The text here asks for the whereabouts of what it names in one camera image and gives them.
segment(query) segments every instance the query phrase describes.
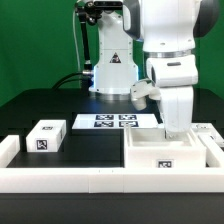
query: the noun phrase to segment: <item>black tabletop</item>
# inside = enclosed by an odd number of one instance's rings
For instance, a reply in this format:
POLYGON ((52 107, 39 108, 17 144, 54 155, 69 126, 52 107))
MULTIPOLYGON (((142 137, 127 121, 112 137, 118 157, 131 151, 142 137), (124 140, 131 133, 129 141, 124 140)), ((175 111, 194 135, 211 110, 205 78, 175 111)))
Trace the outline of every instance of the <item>black tabletop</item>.
MULTIPOLYGON (((94 100, 72 89, 28 90, 0 108, 0 136, 19 134, 21 152, 9 167, 122 167, 122 130, 72 131, 79 113, 154 113, 154 101, 136 111, 129 101, 94 100), (40 119, 65 119, 58 153, 28 154, 25 137, 40 119)), ((224 136, 224 101, 195 89, 193 122, 209 122, 224 136)), ((0 194, 1 223, 216 223, 224 220, 224 194, 0 194)))

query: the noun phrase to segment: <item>small white box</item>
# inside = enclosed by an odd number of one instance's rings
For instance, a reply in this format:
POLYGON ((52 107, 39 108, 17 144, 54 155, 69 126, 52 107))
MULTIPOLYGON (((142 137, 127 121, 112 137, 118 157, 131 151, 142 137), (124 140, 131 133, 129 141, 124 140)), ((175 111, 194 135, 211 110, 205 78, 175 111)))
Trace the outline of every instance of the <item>small white box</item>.
POLYGON ((205 168, 206 147, 190 130, 166 139, 165 130, 124 129, 125 168, 205 168))
POLYGON ((40 120, 26 137, 27 152, 57 152, 65 134, 65 120, 40 120))

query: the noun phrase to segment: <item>green background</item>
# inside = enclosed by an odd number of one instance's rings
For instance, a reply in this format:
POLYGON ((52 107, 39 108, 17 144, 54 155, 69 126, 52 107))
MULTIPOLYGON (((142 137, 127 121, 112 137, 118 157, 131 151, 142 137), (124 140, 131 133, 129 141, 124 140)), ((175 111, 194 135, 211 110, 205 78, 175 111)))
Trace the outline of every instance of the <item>green background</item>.
MULTIPOLYGON (((75 0, 0 0, 0 105, 33 88, 51 88, 77 71, 72 30, 75 0)), ((197 40, 199 84, 224 99, 224 0, 213 30, 197 40)), ((81 43, 80 29, 77 36, 81 43)), ((88 28, 92 62, 98 60, 98 33, 88 28)), ((134 60, 142 76, 142 44, 134 43, 134 60)), ((78 87, 72 83, 63 87, 78 87)))

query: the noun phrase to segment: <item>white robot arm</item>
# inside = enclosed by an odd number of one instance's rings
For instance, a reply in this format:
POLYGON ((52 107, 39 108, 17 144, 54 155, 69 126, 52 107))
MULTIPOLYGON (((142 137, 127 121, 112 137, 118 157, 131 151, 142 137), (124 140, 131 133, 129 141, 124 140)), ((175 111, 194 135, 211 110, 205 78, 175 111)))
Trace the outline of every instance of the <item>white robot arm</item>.
POLYGON ((193 110, 192 85, 198 82, 194 28, 202 2, 209 0, 124 0, 124 30, 143 40, 147 80, 131 88, 137 109, 145 96, 157 100, 166 132, 189 130, 193 110))

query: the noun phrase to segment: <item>white container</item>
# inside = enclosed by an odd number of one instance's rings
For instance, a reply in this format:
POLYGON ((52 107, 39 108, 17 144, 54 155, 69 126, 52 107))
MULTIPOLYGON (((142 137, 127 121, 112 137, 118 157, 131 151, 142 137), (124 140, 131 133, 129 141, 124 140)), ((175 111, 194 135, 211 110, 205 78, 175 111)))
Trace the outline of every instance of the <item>white container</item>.
POLYGON ((206 148, 190 130, 172 139, 165 129, 124 129, 125 168, 203 168, 206 148))

